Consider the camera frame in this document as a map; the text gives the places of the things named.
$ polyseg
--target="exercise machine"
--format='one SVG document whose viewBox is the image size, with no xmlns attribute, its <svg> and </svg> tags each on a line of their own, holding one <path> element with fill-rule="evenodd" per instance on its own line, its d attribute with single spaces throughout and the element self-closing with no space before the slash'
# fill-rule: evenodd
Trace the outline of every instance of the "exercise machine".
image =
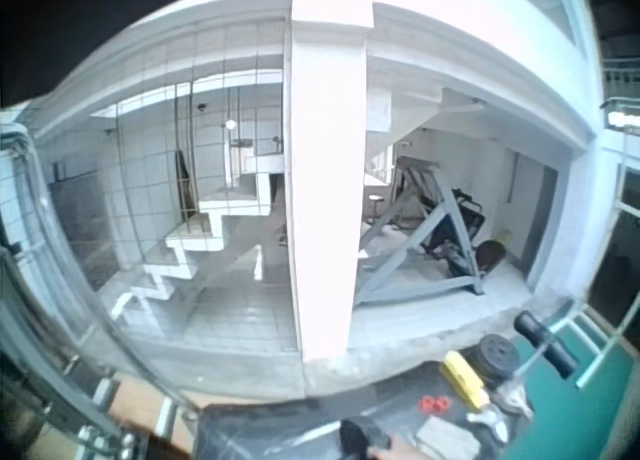
<svg viewBox="0 0 640 460">
<path fill-rule="evenodd" d="M 360 251 L 382 234 L 385 226 L 397 223 L 412 199 L 417 200 L 423 219 L 391 255 L 360 259 L 354 306 L 406 301 L 458 288 L 481 295 L 483 278 L 504 258 L 504 247 L 494 240 L 475 250 L 471 246 L 485 220 L 482 207 L 470 195 L 452 190 L 436 163 L 404 156 L 396 160 L 392 201 L 360 238 Z M 450 278 L 425 280 L 415 286 L 387 285 L 403 266 L 424 265 L 420 260 L 425 255 L 445 260 Z"/>
</svg>

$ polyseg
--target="metal bar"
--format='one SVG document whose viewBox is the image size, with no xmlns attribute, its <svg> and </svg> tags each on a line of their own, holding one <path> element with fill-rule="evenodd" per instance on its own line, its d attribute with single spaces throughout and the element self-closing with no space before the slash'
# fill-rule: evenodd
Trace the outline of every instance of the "metal bar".
<svg viewBox="0 0 640 460">
<path fill-rule="evenodd" d="M 384 226 L 387 225 L 393 219 L 393 217 L 395 217 L 398 212 L 400 212 L 400 210 L 402 210 L 402 207 L 407 204 L 412 196 L 413 192 L 409 188 L 405 189 L 405 191 L 402 192 L 402 195 L 400 195 L 398 199 L 392 205 L 390 205 L 387 210 L 385 210 L 380 218 L 378 218 L 378 220 L 373 225 L 371 225 L 369 230 L 364 232 L 364 235 L 362 235 L 362 237 L 360 238 L 358 251 L 365 248 L 374 237 L 382 232 Z"/>
<path fill-rule="evenodd" d="M 364 304 L 384 304 L 408 302 L 419 297 L 427 297 L 447 290 L 473 285 L 473 277 L 445 278 L 437 282 L 427 283 L 410 288 L 388 287 L 370 292 L 358 293 L 355 297 L 354 306 Z"/>
<path fill-rule="evenodd" d="M 165 398 L 160 408 L 160 415 L 156 421 L 155 434 L 161 438 L 171 440 L 173 426 L 176 422 L 178 406 L 170 398 Z"/>
<path fill-rule="evenodd" d="M 582 311 L 578 314 L 578 318 L 582 320 L 587 326 L 591 329 L 593 333 L 595 333 L 603 342 L 609 340 L 609 335 L 607 335 L 593 319 L 587 314 L 587 312 Z"/>
<path fill-rule="evenodd" d="M 111 379 L 103 378 L 98 383 L 96 391 L 93 394 L 93 403 L 95 403 L 101 411 L 109 409 L 109 403 L 113 400 L 116 390 L 120 384 Z"/>
<path fill-rule="evenodd" d="M 60 271 L 66 274 L 65 278 L 67 279 L 68 286 L 72 292 L 75 292 L 76 297 L 80 300 L 80 305 L 127 357 L 129 363 L 134 367 L 140 377 L 151 383 L 165 396 L 172 398 L 185 410 L 196 415 L 199 414 L 200 408 L 172 385 L 160 372 L 152 367 L 150 363 L 143 360 L 140 352 L 129 342 L 127 337 L 118 329 L 115 322 L 111 319 L 104 305 L 87 283 L 84 274 L 75 261 L 69 244 L 65 240 L 62 228 L 57 222 L 55 212 L 52 210 L 52 201 L 49 197 L 49 192 L 40 168 L 38 155 L 33 147 L 33 140 L 26 133 L 12 132 L 12 134 L 20 137 L 24 142 L 24 146 L 26 147 L 25 154 L 28 159 L 27 163 L 33 169 L 33 179 L 31 179 L 31 175 L 27 178 L 30 180 L 30 183 L 35 183 L 35 185 L 32 185 L 37 192 L 34 198 L 34 206 L 36 216 L 43 229 L 43 235 L 52 247 L 54 261 L 57 263 Z"/>
<path fill-rule="evenodd" d="M 438 205 L 431 215 L 404 241 L 396 252 L 360 287 L 358 294 L 374 290 L 393 273 L 407 257 L 407 250 L 415 248 L 429 235 L 445 217 L 444 206 Z"/>
<path fill-rule="evenodd" d="M 618 208 L 623 212 L 630 213 L 636 218 L 640 218 L 640 210 L 637 208 L 633 208 L 631 205 L 627 205 L 626 203 L 618 202 Z"/>
<path fill-rule="evenodd" d="M 438 168 L 432 168 L 431 173 L 433 174 L 433 178 L 436 181 L 437 187 L 440 189 L 440 194 L 444 199 L 444 206 L 451 217 L 451 223 L 453 223 L 453 227 L 456 230 L 456 236 L 458 237 L 458 242 L 460 242 L 460 247 L 462 249 L 462 255 L 467 261 L 467 267 L 469 272 L 473 278 L 476 279 L 474 282 L 474 290 L 476 294 L 482 293 L 482 279 L 480 277 L 480 270 L 478 269 L 478 264 L 476 263 L 476 256 L 471 249 L 471 239 L 469 238 L 469 232 L 467 231 L 467 227 L 464 224 L 464 220 L 462 219 L 462 214 L 460 213 L 460 207 L 458 207 L 458 203 L 451 192 L 451 187 L 444 178 L 444 175 Z"/>
<path fill-rule="evenodd" d="M 587 334 L 587 332 L 580 328 L 580 325 L 576 325 L 574 321 L 571 321 L 567 324 L 567 326 L 571 330 L 573 330 L 573 332 L 578 335 L 578 337 L 580 337 L 580 340 L 582 340 L 587 345 L 589 350 L 591 350 L 596 355 L 600 354 L 600 352 L 602 351 L 600 347 L 596 345 L 596 342 L 593 341 L 593 339 L 589 336 L 589 334 Z"/>
<path fill-rule="evenodd" d="M 582 375 L 580 375 L 580 378 L 578 378 L 578 380 L 576 381 L 577 388 L 583 388 L 587 384 L 587 382 L 591 379 L 593 374 L 598 370 L 605 356 L 609 353 L 609 351 L 618 343 L 620 338 L 624 335 L 625 330 L 627 329 L 629 324 L 632 322 L 633 318 L 636 316 L 636 313 L 638 313 L 638 309 L 640 309 L 640 292 L 636 294 L 636 298 L 633 301 L 633 304 L 631 305 L 631 307 L 629 307 L 629 310 L 627 310 L 627 313 L 622 319 L 622 322 L 620 322 L 620 325 L 618 326 L 618 328 L 615 329 L 615 331 L 613 332 L 613 335 L 611 335 L 611 338 L 606 343 L 606 345 L 604 346 L 600 354 L 596 356 L 593 362 L 591 362 L 589 367 L 584 371 Z"/>
</svg>

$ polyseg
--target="gray metal frame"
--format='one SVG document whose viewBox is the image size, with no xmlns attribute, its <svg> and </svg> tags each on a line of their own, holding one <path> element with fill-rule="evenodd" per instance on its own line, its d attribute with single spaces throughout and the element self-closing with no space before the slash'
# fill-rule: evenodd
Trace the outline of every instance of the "gray metal frame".
<svg viewBox="0 0 640 460">
<path fill-rule="evenodd" d="M 359 269 L 365 265 L 371 265 L 371 263 L 376 262 L 376 260 L 378 261 L 378 266 L 375 272 L 359 286 L 356 292 L 354 306 L 367 303 L 404 302 L 418 297 L 434 295 L 447 290 L 469 286 L 476 295 L 483 294 L 482 278 L 471 247 L 471 239 L 469 238 L 467 228 L 460 213 L 460 208 L 458 207 L 451 187 L 447 183 L 438 165 L 417 158 L 399 157 L 396 160 L 395 168 L 394 185 L 395 179 L 398 178 L 397 175 L 402 174 L 408 180 L 407 188 L 391 203 L 378 221 L 364 233 L 360 239 L 360 250 L 365 248 L 376 235 L 382 232 L 383 227 L 400 213 L 402 207 L 404 207 L 414 195 L 419 196 L 429 191 L 427 188 L 429 184 L 427 177 L 431 177 L 435 183 L 441 202 L 430 214 L 425 212 L 426 218 L 424 221 L 392 255 L 384 256 L 382 259 L 374 257 L 359 262 Z M 384 287 L 383 284 L 407 259 L 410 251 L 417 249 L 447 215 L 451 219 L 462 250 L 463 260 L 466 262 L 467 269 L 471 274 L 462 277 L 447 278 L 437 282 L 426 282 L 424 285 L 415 287 Z"/>
</svg>

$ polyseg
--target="black handle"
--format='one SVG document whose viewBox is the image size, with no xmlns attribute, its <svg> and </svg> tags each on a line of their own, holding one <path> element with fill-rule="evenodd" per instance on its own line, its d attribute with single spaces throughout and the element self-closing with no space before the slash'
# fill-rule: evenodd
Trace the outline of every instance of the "black handle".
<svg viewBox="0 0 640 460">
<path fill-rule="evenodd" d="M 391 438 L 367 417 L 345 418 L 340 422 L 340 445 L 347 459 L 368 458 L 369 447 L 380 450 L 391 448 Z"/>
<path fill-rule="evenodd" d="M 553 334 L 528 311 L 522 312 L 513 322 L 516 332 L 529 340 L 534 348 L 538 348 Z M 562 379 L 566 379 L 578 368 L 578 360 L 559 338 L 551 341 L 544 352 L 544 357 L 558 371 Z"/>
</svg>

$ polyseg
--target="white tile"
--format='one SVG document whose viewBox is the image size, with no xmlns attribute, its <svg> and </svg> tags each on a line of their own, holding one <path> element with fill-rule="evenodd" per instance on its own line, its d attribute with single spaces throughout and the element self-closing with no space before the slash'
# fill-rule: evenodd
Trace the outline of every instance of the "white tile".
<svg viewBox="0 0 640 460">
<path fill-rule="evenodd" d="M 126 188 L 144 187 L 148 185 L 145 159 L 127 160 L 124 165 L 124 176 L 126 179 Z"/>
<path fill-rule="evenodd" d="M 133 224 L 129 217 L 117 217 L 114 219 L 116 241 L 128 242 L 136 239 L 135 232 L 133 230 Z"/>
<path fill-rule="evenodd" d="M 131 188 L 127 190 L 127 194 L 134 215 L 148 215 L 152 212 L 147 188 Z"/>
<path fill-rule="evenodd" d="M 180 201 L 177 196 L 172 197 L 171 187 L 168 183 L 152 185 L 148 192 L 153 213 L 171 213 L 180 210 Z"/>
<path fill-rule="evenodd" d="M 169 182 L 169 163 L 171 159 L 166 153 L 145 157 L 147 185 Z"/>
<path fill-rule="evenodd" d="M 200 120 L 200 122 L 202 122 L 202 126 L 198 128 L 196 124 L 196 128 L 194 128 L 193 141 L 195 146 L 221 146 L 223 142 L 223 129 L 221 125 L 224 121 L 223 115 L 218 112 L 215 112 L 213 115 L 208 115 L 206 118 L 202 118 Z"/>
<path fill-rule="evenodd" d="M 140 240 L 159 240 L 152 215 L 135 215 L 133 221 Z"/>
<path fill-rule="evenodd" d="M 127 198 L 124 191 L 113 193 L 111 201 L 114 216 L 124 217 L 129 215 L 129 207 L 127 206 Z"/>
<path fill-rule="evenodd" d="M 157 213 L 153 215 L 153 224 L 156 235 L 160 238 L 167 236 L 179 223 L 179 219 L 173 213 Z"/>
</svg>

